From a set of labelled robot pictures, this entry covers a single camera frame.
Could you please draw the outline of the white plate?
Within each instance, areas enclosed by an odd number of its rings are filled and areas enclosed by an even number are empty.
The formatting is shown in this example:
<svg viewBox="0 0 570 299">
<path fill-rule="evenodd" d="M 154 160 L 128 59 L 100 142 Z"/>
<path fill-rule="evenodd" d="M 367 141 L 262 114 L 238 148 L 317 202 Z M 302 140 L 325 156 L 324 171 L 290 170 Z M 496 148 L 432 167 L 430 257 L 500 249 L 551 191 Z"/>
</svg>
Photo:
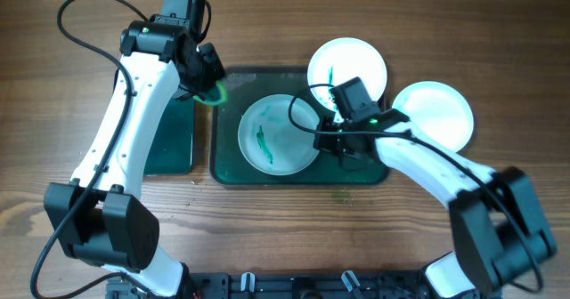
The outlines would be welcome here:
<svg viewBox="0 0 570 299">
<path fill-rule="evenodd" d="M 378 101 L 387 87 L 387 65 L 370 44 L 353 37 L 341 37 L 322 45 L 307 69 L 309 85 L 341 85 L 359 77 L 370 97 Z"/>
<path fill-rule="evenodd" d="M 441 82 L 420 81 L 405 87 L 393 109 L 406 114 L 420 130 L 447 149 L 459 152 L 475 131 L 474 114 L 467 100 Z"/>
</svg>

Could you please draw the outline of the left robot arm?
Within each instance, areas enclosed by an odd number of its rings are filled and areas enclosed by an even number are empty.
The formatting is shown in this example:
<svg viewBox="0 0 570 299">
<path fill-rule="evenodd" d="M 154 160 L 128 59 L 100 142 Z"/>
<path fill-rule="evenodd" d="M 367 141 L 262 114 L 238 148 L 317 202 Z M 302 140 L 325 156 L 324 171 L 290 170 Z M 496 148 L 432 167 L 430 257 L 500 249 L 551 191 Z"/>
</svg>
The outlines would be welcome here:
<svg viewBox="0 0 570 299">
<path fill-rule="evenodd" d="M 50 245 L 107 270 L 149 298 L 197 298 L 187 266 L 159 246 L 159 221 L 140 200 L 143 172 L 171 101 L 227 101 L 224 67 L 206 36 L 207 0 L 164 0 L 120 38 L 110 104 L 90 149 L 69 182 L 51 183 L 44 208 Z"/>
</svg>

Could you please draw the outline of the green yellow sponge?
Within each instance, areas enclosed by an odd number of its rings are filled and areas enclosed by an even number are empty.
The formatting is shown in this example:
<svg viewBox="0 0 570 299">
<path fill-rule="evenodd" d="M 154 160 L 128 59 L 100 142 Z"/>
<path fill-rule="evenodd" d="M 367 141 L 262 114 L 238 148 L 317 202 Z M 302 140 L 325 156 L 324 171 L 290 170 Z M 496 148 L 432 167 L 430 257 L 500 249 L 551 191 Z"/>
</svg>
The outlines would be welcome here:
<svg viewBox="0 0 570 299">
<path fill-rule="evenodd" d="M 222 80 L 215 82 L 215 86 L 204 93 L 194 95 L 193 99 L 207 106 L 218 106 L 228 101 L 226 84 Z"/>
</svg>

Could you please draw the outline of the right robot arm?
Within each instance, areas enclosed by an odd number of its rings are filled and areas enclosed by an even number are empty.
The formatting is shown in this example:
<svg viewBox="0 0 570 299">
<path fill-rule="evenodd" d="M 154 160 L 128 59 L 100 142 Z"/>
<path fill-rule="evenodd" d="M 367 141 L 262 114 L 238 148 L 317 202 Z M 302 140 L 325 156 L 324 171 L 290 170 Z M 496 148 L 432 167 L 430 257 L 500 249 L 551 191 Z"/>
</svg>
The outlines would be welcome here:
<svg viewBox="0 0 570 299">
<path fill-rule="evenodd" d="M 527 175 L 472 162 L 430 139 L 398 109 L 381 110 L 361 79 L 320 84 L 341 122 L 324 118 L 314 145 L 339 157 L 368 155 L 415 181 L 448 211 L 454 249 L 430 263 L 424 277 L 440 298 L 504 286 L 539 293 L 541 263 L 556 240 Z"/>
</svg>

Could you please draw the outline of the pale blue plate bottom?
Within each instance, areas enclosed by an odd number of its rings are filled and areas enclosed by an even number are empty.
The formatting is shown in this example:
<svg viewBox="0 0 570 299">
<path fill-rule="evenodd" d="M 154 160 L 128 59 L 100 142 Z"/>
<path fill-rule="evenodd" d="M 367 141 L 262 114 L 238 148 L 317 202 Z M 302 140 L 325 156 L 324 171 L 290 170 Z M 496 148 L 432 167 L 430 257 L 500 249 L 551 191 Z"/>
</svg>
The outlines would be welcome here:
<svg viewBox="0 0 570 299">
<path fill-rule="evenodd" d="M 244 158 L 265 174 L 296 174 L 317 158 L 314 135 L 295 124 L 314 130 L 320 118 L 305 101 L 288 94 L 274 94 L 253 103 L 243 114 L 238 143 Z"/>
</svg>

